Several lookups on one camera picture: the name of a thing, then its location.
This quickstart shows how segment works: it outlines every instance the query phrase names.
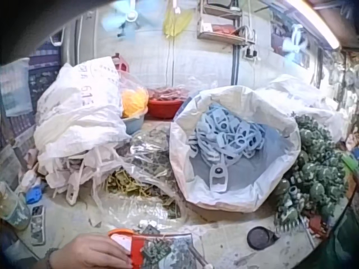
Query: bottle opener shaped part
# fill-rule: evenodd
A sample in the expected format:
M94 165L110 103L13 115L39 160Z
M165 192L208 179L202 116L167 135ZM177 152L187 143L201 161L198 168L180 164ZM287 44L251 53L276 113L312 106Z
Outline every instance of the bottle opener shaped part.
M228 186L228 169L222 154L221 162L211 166L209 172L209 189L212 192L225 192Z

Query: white sack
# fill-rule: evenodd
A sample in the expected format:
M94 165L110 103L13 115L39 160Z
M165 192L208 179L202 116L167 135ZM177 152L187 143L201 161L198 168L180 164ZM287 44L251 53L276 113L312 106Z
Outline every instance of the white sack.
M257 89L256 92L286 111L288 115L294 112L297 115L312 116L329 130L334 142L343 137L345 120L336 111L338 103L302 80L290 75L281 75L267 87Z
M111 57L61 68L38 101L34 139L40 166L129 137L118 86Z
M199 154L190 158L187 145L188 136L213 102L246 121L266 124L263 149L253 158L241 158L228 168L225 193L209 190L209 167L200 160ZM200 92L171 123L169 143L171 165L185 198L203 208L226 211L258 209L300 153L299 130L294 118L243 86Z

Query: finger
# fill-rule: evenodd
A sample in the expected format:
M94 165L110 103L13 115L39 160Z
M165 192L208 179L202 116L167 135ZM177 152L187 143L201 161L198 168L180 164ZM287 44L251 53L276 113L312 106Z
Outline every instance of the finger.
M94 240L97 240L100 242L106 242L106 243L110 244L113 248L119 249L121 252L123 252L127 256L129 256L131 254L130 251L128 251L126 248L124 248L123 246L121 246L116 241L112 240L110 237L108 237L106 235L104 236L102 234L91 234L90 236Z
M111 255L115 258L119 258L127 262L129 265L132 263L131 259L121 249L112 246L108 242L96 242L96 244L93 244L89 247L90 249L99 253L104 253Z
M117 257L105 253L98 253L94 250L89 251L88 263L92 266L98 266L98 267L110 267L110 268L118 268L118 269L132 268L132 265L129 265L127 262Z

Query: hand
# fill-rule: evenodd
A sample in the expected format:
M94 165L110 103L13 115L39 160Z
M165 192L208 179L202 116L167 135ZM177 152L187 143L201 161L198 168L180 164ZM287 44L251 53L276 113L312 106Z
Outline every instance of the hand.
M50 255L53 269L132 268L130 253L106 235L83 234Z

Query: small plastic parts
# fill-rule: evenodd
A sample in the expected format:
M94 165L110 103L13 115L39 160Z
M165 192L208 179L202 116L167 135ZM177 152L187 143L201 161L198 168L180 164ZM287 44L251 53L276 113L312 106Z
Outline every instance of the small plastic parts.
M225 192L228 167L242 156L252 158L264 145L265 131L259 124L248 123L219 105L210 106L198 122L195 133L188 139L190 157L198 153L211 167L210 190Z
M222 154L222 162L214 164L209 172L209 188L213 192L225 192L228 185L228 169L224 163Z

